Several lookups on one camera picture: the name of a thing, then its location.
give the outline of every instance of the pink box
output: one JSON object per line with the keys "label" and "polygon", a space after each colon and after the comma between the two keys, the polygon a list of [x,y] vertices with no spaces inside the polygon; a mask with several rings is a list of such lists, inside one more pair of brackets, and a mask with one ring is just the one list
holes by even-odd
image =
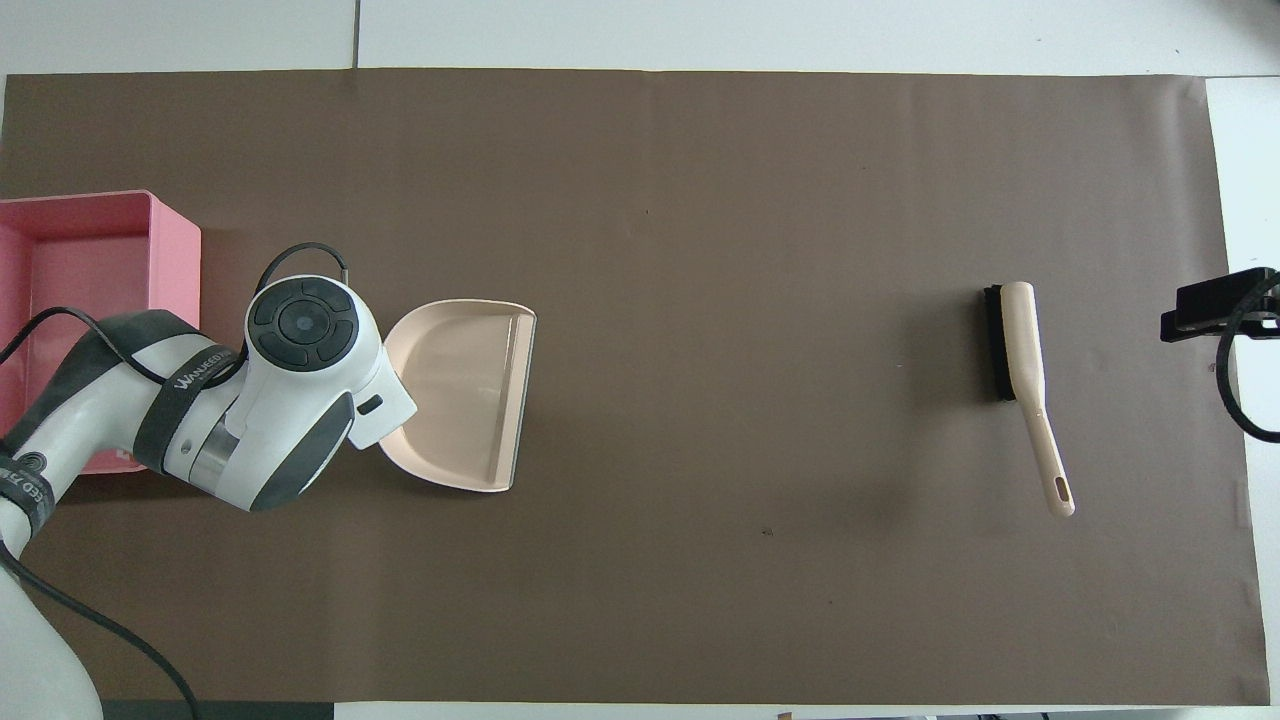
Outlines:
{"label": "pink box", "polygon": [[[145,190],[0,200],[0,343],[51,305],[93,318],[163,307],[200,327],[200,228]],[[0,365],[0,433],[86,329],[50,318]],[[127,452],[104,451],[84,473],[141,469]]]}

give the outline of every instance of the brush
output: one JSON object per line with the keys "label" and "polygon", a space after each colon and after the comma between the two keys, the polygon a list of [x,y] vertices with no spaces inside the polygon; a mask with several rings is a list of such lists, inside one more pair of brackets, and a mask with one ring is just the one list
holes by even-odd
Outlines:
{"label": "brush", "polygon": [[1039,466],[1044,501],[1053,515],[1075,512],[1075,497],[1057,452],[1044,402],[1044,357],[1041,354],[1036,290],[1030,283],[993,284],[983,290],[987,329],[1001,400],[1016,400],[1027,420],[1032,452]]}

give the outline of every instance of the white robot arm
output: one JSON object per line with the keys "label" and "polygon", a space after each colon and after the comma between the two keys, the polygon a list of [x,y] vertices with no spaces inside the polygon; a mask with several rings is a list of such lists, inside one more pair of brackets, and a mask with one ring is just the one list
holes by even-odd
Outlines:
{"label": "white robot arm", "polygon": [[[14,562],[100,450],[260,511],[301,495],[344,438],[365,448],[416,411],[369,307],[329,278],[262,288],[243,359],[164,310],[101,331],[77,342],[0,445],[0,542]],[[0,633],[5,717],[101,716],[83,666],[10,573]]]}

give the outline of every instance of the brush handle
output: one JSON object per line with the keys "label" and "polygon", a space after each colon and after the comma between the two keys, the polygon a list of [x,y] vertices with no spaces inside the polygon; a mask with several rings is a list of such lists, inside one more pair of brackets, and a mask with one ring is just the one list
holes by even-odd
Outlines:
{"label": "brush handle", "polygon": [[1053,428],[1048,424],[1044,402],[1044,357],[1039,345],[1039,319],[1036,290],[1030,283],[1014,282],[1000,288],[1000,314],[1009,355],[1009,379],[1027,419],[1032,452],[1039,466],[1041,484],[1050,512],[1068,516],[1075,512],[1075,497],[1066,482],[1062,457],[1057,452]]}
{"label": "brush handle", "polygon": [[1062,468],[1062,456],[1057,452],[1048,415],[1043,409],[1037,411],[1024,406],[1023,416],[1027,418],[1027,434],[1032,439],[1032,452],[1039,468],[1048,511],[1059,518],[1069,518],[1075,512],[1075,496],[1071,495],[1071,486],[1066,482],[1066,468]]}

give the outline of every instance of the beige dustpan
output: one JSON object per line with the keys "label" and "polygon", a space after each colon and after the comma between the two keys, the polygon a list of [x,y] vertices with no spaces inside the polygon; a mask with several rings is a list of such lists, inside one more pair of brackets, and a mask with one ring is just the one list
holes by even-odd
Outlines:
{"label": "beige dustpan", "polygon": [[534,324],[529,307],[493,300],[442,300],[404,315],[385,345],[417,414],[379,442],[383,452],[442,486],[509,488]]}

